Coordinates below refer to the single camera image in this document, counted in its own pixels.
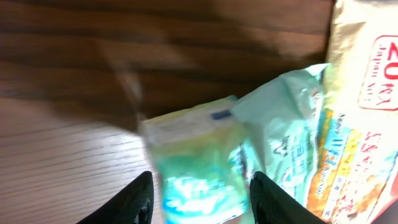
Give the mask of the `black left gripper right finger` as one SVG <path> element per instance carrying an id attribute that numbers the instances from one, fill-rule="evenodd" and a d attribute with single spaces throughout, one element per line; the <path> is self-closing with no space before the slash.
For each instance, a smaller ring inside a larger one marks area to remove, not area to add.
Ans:
<path id="1" fill-rule="evenodd" d="M 254 173 L 249 190 L 256 224 L 326 224 L 261 171 Z"/>

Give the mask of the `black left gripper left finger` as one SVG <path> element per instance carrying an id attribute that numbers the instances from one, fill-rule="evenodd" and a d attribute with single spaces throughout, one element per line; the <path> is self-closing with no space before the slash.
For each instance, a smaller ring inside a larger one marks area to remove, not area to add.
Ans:
<path id="1" fill-rule="evenodd" d="M 77 224 L 150 224 L 153 211 L 154 182 L 147 170 Z"/>

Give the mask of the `teal small snack packet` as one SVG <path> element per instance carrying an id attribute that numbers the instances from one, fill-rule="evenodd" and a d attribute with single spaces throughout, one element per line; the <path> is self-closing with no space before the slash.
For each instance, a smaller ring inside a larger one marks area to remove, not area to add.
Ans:
<path id="1" fill-rule="evenodd" d="M 236 100 L 142 122 L 167 223 L 224 223 L 250 211 L 249 184 L 260 167 L 245 128 L 229 111 Z"/>

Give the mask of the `light green snack packet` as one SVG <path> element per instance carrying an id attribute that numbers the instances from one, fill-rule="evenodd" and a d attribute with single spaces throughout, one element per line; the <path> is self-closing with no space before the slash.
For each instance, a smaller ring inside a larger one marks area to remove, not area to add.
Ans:
<path id="1" fill-rule="evenodd" d="M 231 108 L 248 130 L 262 171 L 303 206 L 317 171 L 326 68 L 321 63 L 279 75 Z"/>

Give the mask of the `large beige snack bag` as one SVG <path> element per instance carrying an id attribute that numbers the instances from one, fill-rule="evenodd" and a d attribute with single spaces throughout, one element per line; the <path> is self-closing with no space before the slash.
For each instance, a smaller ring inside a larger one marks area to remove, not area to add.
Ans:
<path id="1" fill-rule="evenodd" d="M 396 194 L 397 2 L 335 2 L 327 60 L 307 208 L 327 223 L 371 223 Z"/>

